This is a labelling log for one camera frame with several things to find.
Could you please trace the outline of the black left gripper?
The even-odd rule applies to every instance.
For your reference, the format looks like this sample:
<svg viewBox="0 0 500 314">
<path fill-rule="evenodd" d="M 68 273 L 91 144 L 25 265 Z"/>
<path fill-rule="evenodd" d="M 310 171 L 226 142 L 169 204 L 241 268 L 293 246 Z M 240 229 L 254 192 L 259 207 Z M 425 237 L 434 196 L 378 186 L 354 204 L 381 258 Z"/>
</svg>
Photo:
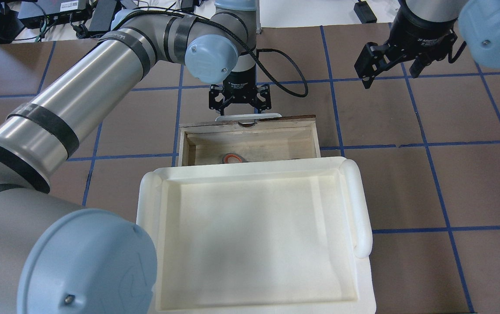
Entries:
<svg viewBox="0 0 500 314">
<path fill-rule="evenodd" d="M 233 104 L 251 105 L 255 109 L 255 120 L 269 119 L 270 114 L 266 110 L 272 108 L 270 88 L 268 84 L 257 86 L 256 68 L 231 72 L 221 87 L 217 84 L 210 85 L 208 107 L 218 117 L 225 116 L 224 110 Z"/>
</svg>

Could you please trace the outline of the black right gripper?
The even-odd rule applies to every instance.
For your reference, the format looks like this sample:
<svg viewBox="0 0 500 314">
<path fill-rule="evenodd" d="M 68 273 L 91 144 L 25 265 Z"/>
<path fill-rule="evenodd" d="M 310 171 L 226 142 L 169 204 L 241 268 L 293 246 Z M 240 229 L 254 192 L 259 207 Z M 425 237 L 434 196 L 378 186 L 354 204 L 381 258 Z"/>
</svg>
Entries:
<svg viewBox="0 0 500 314">
<path fill-rule="evenodd" d="M 413 61 L 410 67 L 413 79 L 434 61 L 447 59 L 450 64 L 456 62 L 467 46 L 464 41 L 453 53 L 453 46 L 458 40 L 454 32 L 456 20 L 434 22 L 420 18 L 410 9 L 399 9 L 388 39 L 383 44 L 365 44 L 354 64 L 364 88 L 371 87 L 377 74 L 402 62 Z"/>
</svg>

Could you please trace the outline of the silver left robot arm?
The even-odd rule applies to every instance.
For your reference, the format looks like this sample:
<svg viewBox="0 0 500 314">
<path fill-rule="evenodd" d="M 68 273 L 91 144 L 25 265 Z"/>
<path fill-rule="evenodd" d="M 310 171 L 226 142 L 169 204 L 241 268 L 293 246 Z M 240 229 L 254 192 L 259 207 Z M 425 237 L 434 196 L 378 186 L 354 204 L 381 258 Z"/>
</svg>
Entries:
<svg viewBox="0 0 500 314">
<path fill-rule="evenodd" d="M 0 125 L 0 314 L 374 314 L 373 229 L 357 163 L 292 147 L 313 119 L 181 129 L 180 167 L 141 180 L 134 222 L 49 179 L 159 61 L 207 84 L 254 67 L 258 5 L 210 19 L 125 10 Z"/>
</svg>

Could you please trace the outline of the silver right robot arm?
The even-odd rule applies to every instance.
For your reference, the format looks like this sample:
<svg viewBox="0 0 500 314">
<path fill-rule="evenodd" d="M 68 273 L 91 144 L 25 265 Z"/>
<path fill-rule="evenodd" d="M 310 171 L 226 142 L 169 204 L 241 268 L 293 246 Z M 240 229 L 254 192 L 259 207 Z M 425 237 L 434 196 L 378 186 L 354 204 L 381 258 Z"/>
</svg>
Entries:
<svg viewBox="0 0 500 314">
<path fill-rule="evenodd" d="M 500 69 L 500 0 L 401 0 L 389 38 L 368 42 L 354 69 L 365 88 L 381 73 L 412 61 L 417 78 L 433 62 L 456 62 L 469 48 L 475 62 Z"/>
</svg>

